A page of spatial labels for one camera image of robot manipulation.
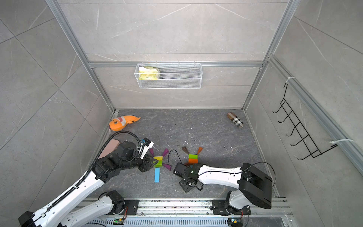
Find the green rectangular block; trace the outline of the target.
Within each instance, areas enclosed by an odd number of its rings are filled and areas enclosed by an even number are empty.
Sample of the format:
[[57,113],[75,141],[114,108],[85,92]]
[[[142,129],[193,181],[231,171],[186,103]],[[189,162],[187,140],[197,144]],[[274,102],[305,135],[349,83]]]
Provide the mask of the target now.
[[155,168],[159,168],[159,167],[161,167],[163,165],[163,161],[162,160],[159,160],[158,162],[157,162],[157,164],[154,166]]

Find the yellow rectangular block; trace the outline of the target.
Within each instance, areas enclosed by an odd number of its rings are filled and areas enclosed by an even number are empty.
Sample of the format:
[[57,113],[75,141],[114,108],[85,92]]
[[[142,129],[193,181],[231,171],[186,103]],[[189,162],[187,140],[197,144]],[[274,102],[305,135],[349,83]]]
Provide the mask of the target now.
[[154,157],[154,159],[156,159],[158,161],[163,161],[163,156],[156,156],[156,157]]

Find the purple wedge block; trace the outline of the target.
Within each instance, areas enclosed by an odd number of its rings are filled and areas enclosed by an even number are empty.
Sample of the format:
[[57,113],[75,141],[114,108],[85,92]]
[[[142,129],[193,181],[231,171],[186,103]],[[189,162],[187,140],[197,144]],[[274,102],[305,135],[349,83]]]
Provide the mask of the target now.
[[166,148],[162,154],[163,157],[167,156],[169,153],[169,150]]
[[171,171],[171,170],[172,170],[172,167],[171,167],[169,164],[163,164],[163,166],[164,166],[165,168],[167,168],[169,171]]
[[153,150],[152,148],[150,148],[150,149],[149,149],[149,152],[150,152],[150,154],[151,154],[151,156],[152,156],[152,157],[154,157],[154,156],[155,156],[155,154],[154,154],[154,150]]

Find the light blue block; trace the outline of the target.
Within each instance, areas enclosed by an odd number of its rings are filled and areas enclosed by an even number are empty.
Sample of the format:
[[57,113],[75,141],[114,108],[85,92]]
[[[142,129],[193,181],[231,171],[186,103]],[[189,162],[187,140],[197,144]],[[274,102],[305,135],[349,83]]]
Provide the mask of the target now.
[[160,182],[160,168],[159,167],[155,168],[154,182],[155,183]]

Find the orange rectangular block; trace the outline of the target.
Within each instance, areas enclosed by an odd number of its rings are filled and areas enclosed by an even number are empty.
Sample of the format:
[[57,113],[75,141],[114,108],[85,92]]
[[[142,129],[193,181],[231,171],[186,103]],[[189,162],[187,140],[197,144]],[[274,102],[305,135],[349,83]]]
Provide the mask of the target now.
[[198,163],[198,159],[189,159],[188,160],[189,165],[194,165],[194,164],[197,164],[197,163]]

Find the light green block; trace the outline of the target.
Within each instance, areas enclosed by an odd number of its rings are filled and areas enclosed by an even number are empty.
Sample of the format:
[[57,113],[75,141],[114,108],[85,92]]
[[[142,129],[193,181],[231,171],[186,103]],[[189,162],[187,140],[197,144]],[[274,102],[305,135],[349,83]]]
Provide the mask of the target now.
[[189,159],[198,159],[198,155],[189,154]]

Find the dark brown wedge block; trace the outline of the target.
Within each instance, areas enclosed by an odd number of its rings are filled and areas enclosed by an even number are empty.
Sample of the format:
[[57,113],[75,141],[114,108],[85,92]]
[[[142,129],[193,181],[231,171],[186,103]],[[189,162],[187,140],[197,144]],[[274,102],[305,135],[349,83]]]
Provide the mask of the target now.
[[182,147],[182,150],[183,150],[186,154],[188,154],[188,155],[190,154],[190,153],[189,153],[189,151],[188,151],[188,149],[187,149],[185,146],[183,146],[183,147]]

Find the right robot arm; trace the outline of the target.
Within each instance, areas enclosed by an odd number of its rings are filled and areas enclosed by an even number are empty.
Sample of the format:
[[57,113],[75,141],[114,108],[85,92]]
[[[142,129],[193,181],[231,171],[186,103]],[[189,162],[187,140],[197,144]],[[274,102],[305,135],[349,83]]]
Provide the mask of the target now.
[[180,186],[186,193],[193,188],[201,191],[207,184],[234,188],[234,191],[227,194],[227,209],[238,211],[248,205],[263,209],[272,207],[273,180],[253,164],[244,163],[237,168],[217,168],[203,164],[187,166],[178,163],[173,174],[181,178]]

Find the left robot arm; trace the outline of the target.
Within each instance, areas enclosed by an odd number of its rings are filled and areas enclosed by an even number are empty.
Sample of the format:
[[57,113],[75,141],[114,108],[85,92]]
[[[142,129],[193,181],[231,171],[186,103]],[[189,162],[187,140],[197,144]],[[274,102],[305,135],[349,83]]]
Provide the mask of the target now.
[[96,202],[75,210],[86,197],[106,184],[121,170],[137,168],[141,172],[152,169],[157,160],[147,152],[154,146],[143,139],[139,146],[123,142],[106,156],[96,159],[92,167],[67,191],[35,212],[27,211],[19,217],[22,227],[81,227],[91,220],[109,213],[127,212],[125,199],[116,191],[105,193]]

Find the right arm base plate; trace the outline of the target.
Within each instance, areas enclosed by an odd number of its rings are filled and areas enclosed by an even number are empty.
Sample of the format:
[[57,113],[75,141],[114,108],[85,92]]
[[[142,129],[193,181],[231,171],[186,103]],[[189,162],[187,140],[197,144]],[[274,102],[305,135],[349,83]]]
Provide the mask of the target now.
[[212,200],[211,210],[214,215],[228,216],[228,215],[251,215],[249,206],[243,207],[241,210],[233,208],[228,205],[225,200]]

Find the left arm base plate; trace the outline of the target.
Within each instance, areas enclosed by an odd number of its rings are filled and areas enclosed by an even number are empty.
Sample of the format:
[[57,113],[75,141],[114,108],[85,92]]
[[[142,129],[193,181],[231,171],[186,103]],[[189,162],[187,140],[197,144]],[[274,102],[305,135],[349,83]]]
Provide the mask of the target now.
[[139,200],[124,200],[114,205],[111,213],[113,215],[136,215],[139,207]]

